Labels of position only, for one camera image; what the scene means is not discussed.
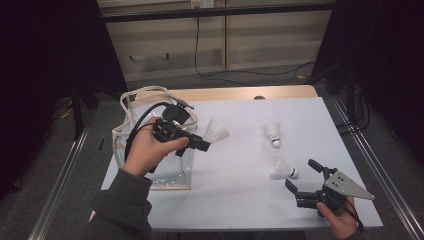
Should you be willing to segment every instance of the person's left hand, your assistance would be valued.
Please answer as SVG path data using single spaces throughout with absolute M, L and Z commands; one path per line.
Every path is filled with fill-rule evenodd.
M 156 140 L 153 137 L 153 123 L 157 119 L 157 117 L 150 118 L 146 123 L 147 125 L 139 129 L 123 167 L 124 171 L 137 177 L 144 177 L 170 152 L 184 148 L 188 144 L 189 139 L 187 137 L 165 143 Z

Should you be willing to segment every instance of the carpeted floor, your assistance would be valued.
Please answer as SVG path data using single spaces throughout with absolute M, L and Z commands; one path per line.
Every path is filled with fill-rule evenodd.
M 292 74 L 258 75 L 233 72 L 215 75 L 213 76 L 215 80 L 206 80 L 198 75 L 189 75 L 129 82 L 128 87 L 129 89 L 148 85 L 159 85 L 168 89 L 240 87 L 244 85 L 280 85 L 288 81 L 290 81 L 289 84 L 302 84 L 305 82 L 302 77 L 311 72 L 312 66 L 312 64 L 308 64 L 302 67 L 295 75 L 293 72 L 292 74 L 296 76 L 293 80 L 291 80 Z M 254 70 L 263 73 L 275 73 L 291 70 L 294 67 L 296 66 Z M 233 82 L 216 80 L 217 78 L 231 79 Z M 325 83 L 320 82 L 315 88 L 318 94 L 323 97 L 335 124 L 341 123 L 342 119 L 333 104 L 333 97 L 328 96 L 325 90 Z M 103 95 L 99 95 L 99 99 L 101 103 L 98 109 L 84 109 L 85 113 L 95 111 L 95 118 L 45 239 L 75 239 L 81 227 L 89 218 L 89 202 L 100 188 L 112 156 L 110 131 L 113 127 L 119 125 L 124 118 L 124 113 L 118 102 Z M 41 212 L 73 144 L 74 127 L 71 117 L 55 120 L 50 135 L 40 149 L 37 159 L 33 161 L 22 179 L 22 190 L 10 193 L 1 201 L 0 239 L 28 239 L 37 216 Z M 380 159 L 393 184 L 397 186 L 418 219 L 423 222 L 424 206 L 422 200 L 420 201 L 420 193 L 424 192 L 424 167 L 414 159 L 408 146 L 393 137 L 389 125 L 372 105 L 371 122 L 363 130 L 363 134 Z M 368 190 L 377 196 L 374 204 L 385 225 L 383 228 L 367 229 L 365 236 L 368 239 L 411 239 L 353 138 L 350 135 L 343 135 L 342 139 Z M 157 233 L 154 235 L 154 239 L 164 239 L 165 236 L 164 233 Z M 308 230 L 306 231 L 306 238 L 308 240 L 330 239 L 330 232 L 328 229 Z

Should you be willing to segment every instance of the metal bar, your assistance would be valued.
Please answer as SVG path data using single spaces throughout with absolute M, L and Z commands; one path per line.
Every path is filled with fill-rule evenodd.
M 333 102 L 342 119 L 344 121 L 348 121 L 349 118 L 346 114 L 347 109 L 343 101 L 341 99 L 333 99 Z M 418 221 L 408 203 L 393 184 L 362 132 L 358 131 L 355 125 L 348 125 L 348 128 L 349 130 L 356 131 L 351 133 L 353 139 L 358 145 L 359 150 L 362 152 L 377 181 L 380 183 L 381 188 L 386 193 L 387 198 L 404 224 L 406 230 L 409 232 L 411 238 L 416 240 L 424 239 L 424 231 L 421 223 Z
M 72 169 L 76 160 L 78 159 L 78 155 L 82 149 L 82 146 L 84 145 L 88 133 L 88 128 L 93 122 L 94 115 L 95 110 L 88 112 L 85 127 L 79 135 L 79 138 L 74 141 L 62 171 L 56 180 L 56 183 L 43 207 L 43 210 L 37 218 L 37 222 L 35 223 L 28 240 L 43 240 L 46 237 L 57 207 L 59 206 L 59 202 L 68 182 L 69 176 L 72 173 Z
M 362 2 L 337 3 L 335 1 L 331 1 L 331 2 L 319 2 L 319 3 L 282 4 L 282 5 L 252 6 L 252 7 L 203 8 L 203 9 L 185 9 L 185 10 L 146 12 L 146 13 L 104 14 L 98 20 L 101 20 L 105 23 L 113 23 L 113 22 L 131 22 L 131 21 L 178 19 L 178 18 L 266 14 L 266 13 L 325 11 L 325 10 L 332 10 L 336 7 L 353 6 L 353 5 L 357 5 L 361 3 Z

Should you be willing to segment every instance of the white plastic object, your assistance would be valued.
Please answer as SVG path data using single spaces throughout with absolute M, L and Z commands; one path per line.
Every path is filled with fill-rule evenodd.
M 276 179 L 285 179 L 297 178 L 299 172 L 297 169 L 290 167 L 281 156 L 278 156 L 278 160 L 274 162 L 269 174 Z
M 160 86 L 144 87 L 122 94 L 120 104 L 126 114 L 126 118 L 122 125 L 112 130 L 113 155 L 119 168 L 122 168 L 125 164 L 126 140 L 140 116 L 156 103 L 176 103 L 177 100 L 181 101 L 168 91 L 168 89 Z M 151 111 L 140 126 L 153 116 L 162 116 L 164 109 L 164 106 L 160 106 Z M 190 118 L 185 124 L 179 127 L 187 132 L 195 133 L 197 129 L 197 116 L 189 107 L 185 109 L 190 113 Z M 150 178 L 153 182 L 151 189 L 191 189 L 192 165 L 193 149 L 188 148 L 182 157 L 176 156 L 175 153 L 169 153 L 158 165 L 155 173 L 149 173 L 146 177 Z
M 265 125 L 265 134 L 271 140 L 272 146 L 280 147 L 280 123 L 272 122 Z
M 229 136 L 230 133 L 227 128 L 219 120 L 212 118 L 206 128 L 203 140 L 209 143 L 216 143 L 228 138 Z

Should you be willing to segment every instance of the white table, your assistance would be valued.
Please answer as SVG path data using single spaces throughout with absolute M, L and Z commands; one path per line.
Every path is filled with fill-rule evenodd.
M 321 98 L 190 102 L 199 117 L 199 135 L 211 118 L 230 138 L 195 151 L 192 190 L 151 191 L 149 222 L 156 231 L 301 230 L 328 226 L 315 210 L 297 208 L 284 180 L 269 177 L 271 161 L 281 155 L 299 170 L 292 180 L 300 191 L 316 191 L 323 176 L 307 165 L 312 158 L 338 168 L 364 186 Z M 282 147 L 271 146 L 263 126 L 281 124 Z M 116 175 L 112 157 L 102 189 Z M 369 200 L 355 199 L 367 227 L 382 226 Z

